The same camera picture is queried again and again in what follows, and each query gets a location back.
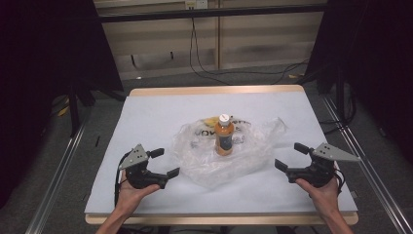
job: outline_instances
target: white paper surface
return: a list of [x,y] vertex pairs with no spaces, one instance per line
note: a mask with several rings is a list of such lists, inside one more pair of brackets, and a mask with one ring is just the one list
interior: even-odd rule
[[[294,142],[317,147],[326,142],[314,111],[303,92],[189,96],[128,97],[94,181],[86,214],[110,214],[114,208],[117,167],[125,153],[138,143],[145,150],[164,148],[165,155],[149,160],[152,173],[165,174],[178,167],[171,157],[171,140],[180,127],[222,113],[261,125],[280,117],[287,125],[278,142],[274,160],[261,171],[245,175],[214,189],[203,188],[185,175],[171,179],[166,189],[147,196],[136,213],[185,214],[279,214],[313,213],[308,194],[274,167],[279,159],[291,168],[310,165],[310,156],[294,150]],[[343,212],[356,211],[345,184],[339,196]]]

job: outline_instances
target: forearm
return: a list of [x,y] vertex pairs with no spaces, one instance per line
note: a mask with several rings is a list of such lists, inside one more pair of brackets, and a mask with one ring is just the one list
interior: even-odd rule
[[128,216],[117,211],[116,209],[114,212],[103,222],[103,224],[99,227],[96,234],[101,233],[117,233],[119,228],[128,219]]
[[325,221],[332,234],[353,234],[353,230],[338,211],[329,216],[323,216],[322,219]]

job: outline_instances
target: orange juice bottle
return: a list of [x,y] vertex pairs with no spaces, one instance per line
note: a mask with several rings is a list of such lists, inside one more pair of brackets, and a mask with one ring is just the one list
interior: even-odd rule
[[234,124],[230,121],[230,116],[221,114],[219,122],[215,125],[215,151],[221,156],[227,156],[233,151],[232,135]]

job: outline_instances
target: bottle label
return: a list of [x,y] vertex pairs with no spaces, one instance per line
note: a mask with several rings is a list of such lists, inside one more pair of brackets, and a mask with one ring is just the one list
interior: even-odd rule
[[219,147],[223,150],[230,150],[232,148],[232,136],[220,136]]

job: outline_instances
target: clear plastic bag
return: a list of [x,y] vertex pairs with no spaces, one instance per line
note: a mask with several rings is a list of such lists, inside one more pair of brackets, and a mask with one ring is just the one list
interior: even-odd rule
[[253,173],[274,158],[277,139],[286,131],[284,122],[274,119],[262,126],[232,118],[235,125],[233,152],[220,156],[214,150],[217,117],[182,126],[173,137],[172,152],[180,171],[204,187],[215,187]]

